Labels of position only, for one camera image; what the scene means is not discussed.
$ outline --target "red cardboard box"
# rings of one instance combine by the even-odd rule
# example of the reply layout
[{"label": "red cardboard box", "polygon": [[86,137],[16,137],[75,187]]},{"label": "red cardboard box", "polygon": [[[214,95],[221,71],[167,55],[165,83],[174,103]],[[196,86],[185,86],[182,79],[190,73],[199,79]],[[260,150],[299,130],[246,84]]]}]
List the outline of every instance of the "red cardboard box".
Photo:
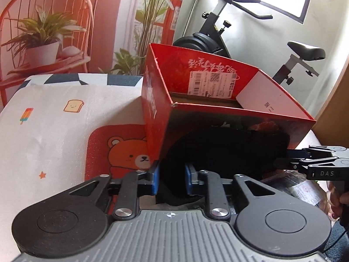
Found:
[{"label": "red cardboard box", "polygon": [[278,125],[290,135],[289,148],[295,148],[315,124],[260,69],[161,44],[148,48],[142,105],[151,161],[162,159],[186,133],[224,122],[241,129]]}]

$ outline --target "white fabric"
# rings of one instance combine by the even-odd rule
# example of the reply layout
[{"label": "white fabric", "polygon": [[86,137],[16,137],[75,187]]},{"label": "white fabric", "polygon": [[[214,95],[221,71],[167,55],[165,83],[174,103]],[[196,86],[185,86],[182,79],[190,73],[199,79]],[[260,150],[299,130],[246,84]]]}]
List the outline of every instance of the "white fabric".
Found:
[{"label": "white fabric", "polygon": [[79,73],[79,80],[88,84],[106,85],[108,82],[108,74],[88,74]]},{"label": "white fabric", "polygon": [[[140,94],[141,87],[36,85],[13,96],[0,114],[1,262],[19,254],[11,234],[18,212],[83,182],[88,138],[95,129],[144,123]],[[79,113],[63,112],[69,100],[84,102]]]},{"label": "white fabric", "polygon": [[138,81],[138,83],[136,83],[135,86],[140,86],[140,87],[142,87],[142,84],[143,84],[143,77],[140,78],[140,80]]},{"label": "white fabric", "polygon": [[45,74],[45,75],[33,75],[26,78],[26,81],[31,80],[30,85],[38,85],[45,83],[49,77],[51,77],[53,74]]}]

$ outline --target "popsicle sticker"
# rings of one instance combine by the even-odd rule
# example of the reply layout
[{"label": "popsicle sticker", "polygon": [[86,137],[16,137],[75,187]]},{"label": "popsicle sticker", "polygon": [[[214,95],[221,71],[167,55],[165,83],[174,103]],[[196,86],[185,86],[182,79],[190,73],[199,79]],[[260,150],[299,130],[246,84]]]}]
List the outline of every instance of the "popsicle sticker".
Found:
[{"label": "popsicle sticker", "polygon": [[82,100],[69,100],[63,111],[65,112],[80,112],[84,102]]},{"label": "popsicle sticker", "polygon": [[34,109],[34,108],[27,108],[27,109],[24,111],[22,117],[20,118],[21,125],[23,124],[24,121],[27,121],[27,120],[28,120],[28,118],[29,118],[31,112],[33,111],[33,109]]}]

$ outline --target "hand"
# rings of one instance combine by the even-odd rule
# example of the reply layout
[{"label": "hand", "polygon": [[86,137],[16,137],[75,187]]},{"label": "hand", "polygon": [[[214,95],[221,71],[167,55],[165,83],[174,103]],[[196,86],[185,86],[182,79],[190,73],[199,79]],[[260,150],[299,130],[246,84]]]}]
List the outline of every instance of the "hand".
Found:
[{"label": "hand", "polygon": [[349,204],[349,192],[343,193],[339,196],[332,181],[327,182],[327,187],[331,192],[330,203],[333,211],[332,218],[337,219],[342,215],[343,204]]}]

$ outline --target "metal pole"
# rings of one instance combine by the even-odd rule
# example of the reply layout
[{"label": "metal pole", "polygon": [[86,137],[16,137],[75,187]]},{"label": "metal pole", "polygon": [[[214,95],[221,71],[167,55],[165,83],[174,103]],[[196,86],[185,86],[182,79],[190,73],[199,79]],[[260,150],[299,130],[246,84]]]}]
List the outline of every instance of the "metal pole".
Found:
[{"label": "metal pole", "polygon": [[195,1],[194,1],[194,4],[193,4],[193,7],[192,7],[192,9],[191,9],[191,11],[190,11],[190,13],[189,13],[189,17],[188,17],[187,23],[185,24],[182,37],[185,36],[186,33],[187,33],[187,30],[188,30],[188,27],[189,27],[189,24],[190,24],[190,21],[191,21],[191,19],[192,19],[192,16],[193,16],[193,13],[194,13],[194,10],[195,10],[195,7],[196,7],[197,3],[198,3],[198,0],[195,0]]}]

